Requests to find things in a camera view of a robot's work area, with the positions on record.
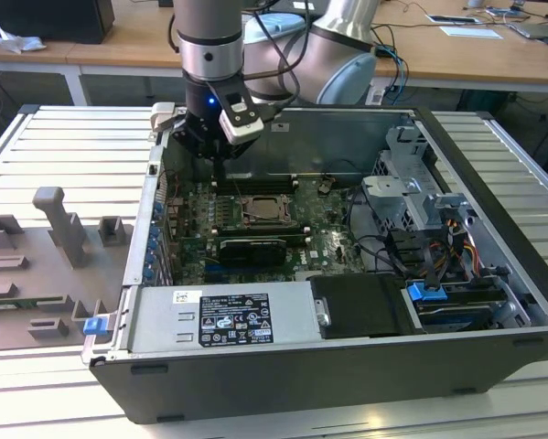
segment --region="desk leg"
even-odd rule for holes
[[[72,103],[77,106],[91,105],[89,91],[82,82],[81,69],[78,66],[68,66],[63,75],[69,87]]]
[[[154,88],[152,87],[152,79],[149,76],[144,76],[144,90],[147,99],[154,99]]]

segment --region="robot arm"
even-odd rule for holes
[[[305,56],[292,71],[300,98],[314,103],[355,103],[360,98],[375,70],[371,21],[379,1],[331,0],[308,34]],[[243,41],[244,2],[174,3],[188,109],[175,137],[220,171],[222,162],[247,150],[263,131],[263,122],[275,116],[275,106],[258,105],[255,98],[275,102],[297,92],[291,73],[247,80],[285,64],[255,21],[248,24]],[[305,46],[305,22],[291,15],[262,17],[276,46],[290,64],[295,62]]]

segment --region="white paper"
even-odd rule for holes
[[[18,37],[5,32],[0,27],[0,45],[7,50],[20,54],[22,50],[41,50],[46,48],[39,37]]]
[[[440,27],[449,37],[472,37],[472,38],[493,38],[503,39],[503,37],[491,29],[471,29],[468,27]]]
[[[296,9],[302,9],[303,11],[306,11],[306,5],[304,4],[304,2],[294,2],[294,7]],[[313,3],[308,3],[308,10],[309,11],[314,11],[314,4]]]
[[[172,296],[173,304],[198,304],[202,290],[176,290]]]

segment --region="power supply label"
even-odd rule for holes
[[[203,295],[199,343],[204,348],[274,343],[268,295]]]

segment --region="computer case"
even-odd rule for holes
[[[21,37],[101,44],[115,15],[111,0],[1,0],[0,26]]]

